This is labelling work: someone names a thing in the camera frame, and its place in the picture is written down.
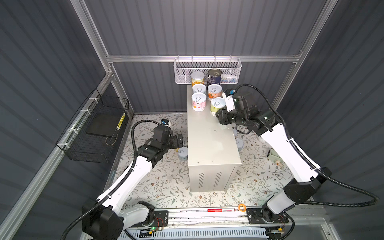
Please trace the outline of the green label can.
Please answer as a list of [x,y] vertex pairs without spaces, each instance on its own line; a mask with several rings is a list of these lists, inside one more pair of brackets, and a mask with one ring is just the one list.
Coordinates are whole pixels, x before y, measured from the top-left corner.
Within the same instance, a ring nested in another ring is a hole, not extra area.
[[226,108],[225,99],[217,97],[211,100],[210,112],[212,116],[215,116],[216,113],[223,108]]

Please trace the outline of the white top can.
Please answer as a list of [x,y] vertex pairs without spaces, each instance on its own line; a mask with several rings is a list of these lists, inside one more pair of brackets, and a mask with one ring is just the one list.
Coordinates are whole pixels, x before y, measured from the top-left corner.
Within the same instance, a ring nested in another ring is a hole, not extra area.
[[188,148],[187,147],[181,147],[178,149],[178,157],[179,160],[182,162],[186,162],[188,160]]

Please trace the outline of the pink label can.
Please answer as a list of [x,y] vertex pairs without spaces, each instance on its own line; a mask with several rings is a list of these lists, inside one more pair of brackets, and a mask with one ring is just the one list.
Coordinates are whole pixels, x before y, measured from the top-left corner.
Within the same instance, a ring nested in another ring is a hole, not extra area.
[[207,96],[204,93],[192,94],[192,109],[196,112],[202,112],[206,108]]
[[215,98],[221,98],[223,89],[221,85],[211,84],[208,86],[208,99],[211,101]]

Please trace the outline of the light teal can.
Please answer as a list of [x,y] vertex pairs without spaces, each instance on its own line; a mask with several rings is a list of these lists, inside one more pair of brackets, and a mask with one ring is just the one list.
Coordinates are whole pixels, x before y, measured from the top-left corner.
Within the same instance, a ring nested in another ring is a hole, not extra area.
[[202,93],[206,94],[207,87],[204,84],[195,84],[192,86],[193,93]]

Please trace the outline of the dark blue tin can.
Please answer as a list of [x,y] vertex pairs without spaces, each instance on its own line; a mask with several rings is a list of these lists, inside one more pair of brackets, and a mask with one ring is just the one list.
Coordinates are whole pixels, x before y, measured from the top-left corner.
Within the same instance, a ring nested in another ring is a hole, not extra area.
[[207,85],[220,85],[222,78],[222,71],[220,69],[210,69],[208,71]]

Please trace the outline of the orange yellow fruit can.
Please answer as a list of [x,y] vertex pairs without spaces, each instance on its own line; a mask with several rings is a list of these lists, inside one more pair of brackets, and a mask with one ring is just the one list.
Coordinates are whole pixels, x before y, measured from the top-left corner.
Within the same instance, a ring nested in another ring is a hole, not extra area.
[[197,84],[205,84],[205,74],[200,71],[191,73],[191,85],[192,87]]

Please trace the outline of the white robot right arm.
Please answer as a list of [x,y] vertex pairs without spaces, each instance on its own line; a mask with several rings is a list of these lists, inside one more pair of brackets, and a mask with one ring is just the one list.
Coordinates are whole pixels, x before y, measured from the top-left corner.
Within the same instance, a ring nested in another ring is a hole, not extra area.
[[278,194],[263,205],[265,217],[270,219],[295,205],[304,204],[326,180],[316,172],[320,166],[311,159],[303,159],[306,154],[301,148],[293,147],[294,140],[288,137],[283,121],[274,111],[250,108],[245,98],[238,94],[223,94],[223,97],[226,107],[216,113],[219,123],[236,124],[255,132],[277,152],[294,176]]

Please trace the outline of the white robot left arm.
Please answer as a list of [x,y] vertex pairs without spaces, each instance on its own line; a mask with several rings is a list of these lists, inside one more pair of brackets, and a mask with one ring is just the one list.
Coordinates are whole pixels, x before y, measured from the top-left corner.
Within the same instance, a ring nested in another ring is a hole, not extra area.
[[172,149],[183,146],[183,136],[175,135],[167,119],[154,128],[151,139],[143,146],[134,146],[134,159],[122,175],[96,200],[88,200],[82,208],[82,231],[95,240],[116,240],[120,234],[136,224],[150,226],[155,219],[155,208],[139,201],[131,208],[123,206],[130,194],[148,173]]

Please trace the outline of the white metal cabinet counter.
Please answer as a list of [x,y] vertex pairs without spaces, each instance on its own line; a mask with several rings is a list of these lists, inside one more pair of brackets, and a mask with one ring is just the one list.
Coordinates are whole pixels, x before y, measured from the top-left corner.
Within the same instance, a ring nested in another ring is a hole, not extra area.
[[208,106],[201,112],[193,110],[192,95],[187,87],[191,192],[226,191],[242,165],[233,128],[220,125]]

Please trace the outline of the yellow highlighter pen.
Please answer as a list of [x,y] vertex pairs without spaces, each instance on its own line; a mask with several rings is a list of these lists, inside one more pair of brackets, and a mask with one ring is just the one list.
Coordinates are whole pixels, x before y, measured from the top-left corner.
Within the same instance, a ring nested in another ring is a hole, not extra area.
[[116,128],[117,131],[121,129],[121,126],[122,126],[122,124],[123,124],[123,122],[124,122],[125,116],[126,116],[126,113],[123,113],[123,114],[121,115],[121,118],[120,118],[120,120],[119,120],[119,122],[118,122],[118,125],[117,125],[117,128]]

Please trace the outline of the pale green square dish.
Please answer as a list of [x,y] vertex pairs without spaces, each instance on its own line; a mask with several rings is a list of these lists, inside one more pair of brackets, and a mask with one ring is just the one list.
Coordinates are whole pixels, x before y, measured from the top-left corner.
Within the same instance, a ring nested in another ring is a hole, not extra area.
[[278,155],[278,153],[274,149],[270,149],[267,154],[267,160],[276,164],[277,166],[281,165],[283,162],[282,158]]

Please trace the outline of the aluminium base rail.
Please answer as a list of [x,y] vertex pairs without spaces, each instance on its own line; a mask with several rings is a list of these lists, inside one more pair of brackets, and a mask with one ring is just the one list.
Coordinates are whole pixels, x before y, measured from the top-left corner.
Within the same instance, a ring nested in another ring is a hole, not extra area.
[[152,205],[139,203],[134,207],[115,213],[111,208],[100,207],[82,220],[82,228],[101,230],[124,230],[135,227],[170,227],[173,224],[194,225],[213,223],[242,223],[250,225],[286,226],[293,223],[287,213],[274,215],[271,219],[262,213],[262,208],[197,208],[160,210]]

